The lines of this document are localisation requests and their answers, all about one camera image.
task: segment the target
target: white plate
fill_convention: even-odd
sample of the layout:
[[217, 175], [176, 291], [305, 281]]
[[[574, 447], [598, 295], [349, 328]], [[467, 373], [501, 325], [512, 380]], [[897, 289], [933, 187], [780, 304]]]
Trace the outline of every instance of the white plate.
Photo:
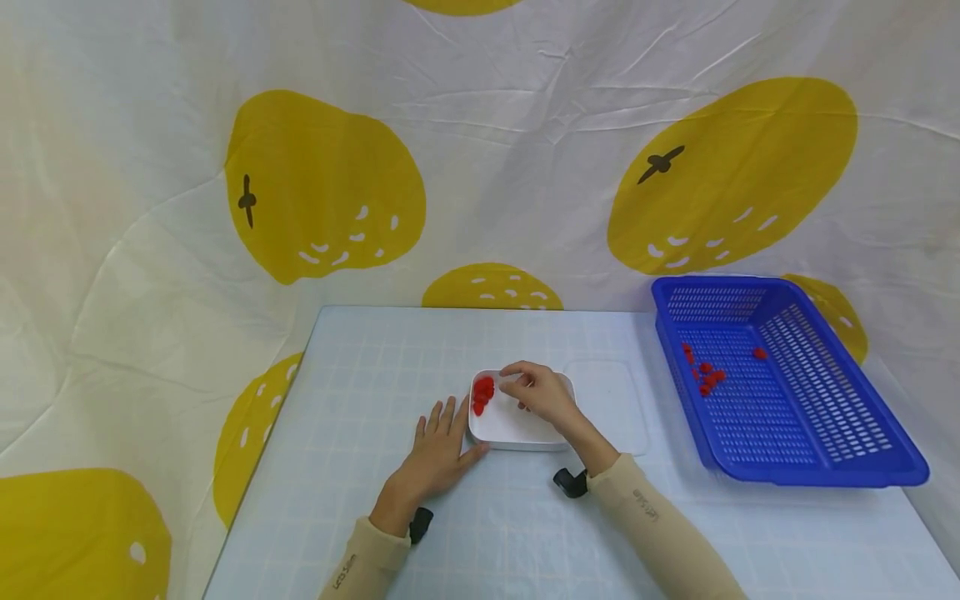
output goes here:
[[[573, 392], [573, 382], [563, 373], [557, 373], [570, 392], [570, 397], [576, 401]], [[493, 378], [493, 398], [484, 409], [483, 415], [477, 417], [473, 413], [473, 382], [481, 377]], [[498, 450], [536, 450], [558, 451], [567, 448], [564, 437], [557, 433], [553, 425], [537, 417], [533, 413], [516, 407], [517, 399], [500, 391], [502, 381], [515, 380], [519, 375], [501, 377], [499, 371], [480, 371], [470, 381], [470, 435], [477, 442], [486, 442], [491, 448]]]

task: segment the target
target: blue plastic basket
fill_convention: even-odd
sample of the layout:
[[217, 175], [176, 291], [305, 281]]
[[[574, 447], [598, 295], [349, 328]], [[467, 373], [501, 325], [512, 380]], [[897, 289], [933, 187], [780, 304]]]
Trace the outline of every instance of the blue plastic basket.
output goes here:
[[[918, 486], [930, 470], [796, 284], [748, 276], [663, 277], [657, 333], [700, 460], [741, 481]], [[688, 364], [727, 379], [706, 397]], [[764, 348], [766, 360], [754, 357]]]

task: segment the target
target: arm sleeve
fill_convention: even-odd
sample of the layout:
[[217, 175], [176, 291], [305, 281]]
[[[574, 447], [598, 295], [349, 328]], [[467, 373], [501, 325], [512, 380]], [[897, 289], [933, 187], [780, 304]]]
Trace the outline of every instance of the arm sleeve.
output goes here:
[[588, 487], [668, 598], [747, 600], [703, 534], [622, 454]]
[[320, 592], [320, 600], [380, 600], [410, 552], [410, 537], [385, 534], [370, 523], [357, 520], [347, 552]]

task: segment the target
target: hand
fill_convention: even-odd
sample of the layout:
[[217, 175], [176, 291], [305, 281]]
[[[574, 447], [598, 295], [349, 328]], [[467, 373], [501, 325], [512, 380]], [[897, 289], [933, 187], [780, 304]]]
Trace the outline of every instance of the hand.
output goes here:
[[500, 384], [500, 391], [515, 397], [535, 415], [547, 421], [564, 436], [596, 477], [619, 458], [616, 448], [584, 416], [566, 390], [564, 381], [549, 367], [521, 360], [507, 365], [501, 376], [520, 373], [516, 381]]
[[387, 479], [370, 514], [370, 522], [380, 531], [405, 537], [417, 507], [452, 488], [490, 450], [487, 444], [479, 444], [460, 454], [467, 433], [468, 400], [464, 398], [459, 411], [456, 402], [453, 396], [445, 408], [437, 402], [430, 419], [420, 417], [417, 422], [410, 455]]
[[521, 360], [504, 367], [500, 375], [517, 373], [520, 373], [519, 379], [504, 381], [500, 384], [500, 391], [515, 397], [535, 415], [553, 425], [561, 435], [568, 435], [587, 420], [570, 397], [563, 380], [549, 367]]

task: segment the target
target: yellow lemon print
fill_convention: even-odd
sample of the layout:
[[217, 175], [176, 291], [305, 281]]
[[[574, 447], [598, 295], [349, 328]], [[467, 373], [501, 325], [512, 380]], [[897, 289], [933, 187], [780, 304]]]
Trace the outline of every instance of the yellow lemon print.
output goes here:
[[867, 350], [870, 349], [870, 342], [860, 318], [856, 316], [852, 304], [843, 292], [834, 285], [811, 277], [788, 273], [783, 278], [793, 281], [810, 296], [813, 304], [847, 347], [853, 360], [862, 365], [867, 357]]
[[233, 226], [284, 285], [396, 260], [426, 219], [420, 171], [390, 128], [292, 91], [240, 107], [224, 170]]
[[450, 16], [474, 16], [502, 11], [520, 0], [405, 0], [425, 11], [449, 14]]
[[423, 306], [563, 310], [545, 283], [517, 267], [482, 262], [454, 269], [423, 293]]
[[166, 598], [170, 532], [123, 471], [0, 479], [0, 538], [4, 598]]
[[302, 357], [303, 352], [288, 356], [251, 381], [220, 430], [213, 459], [213, 503], [228, 529]]
[[674, 123], [636, 157], [607, 243], [647, 275], [705, 271], [781, 240], [840, 179], [856, 107], [835, 84], [749, 84]]

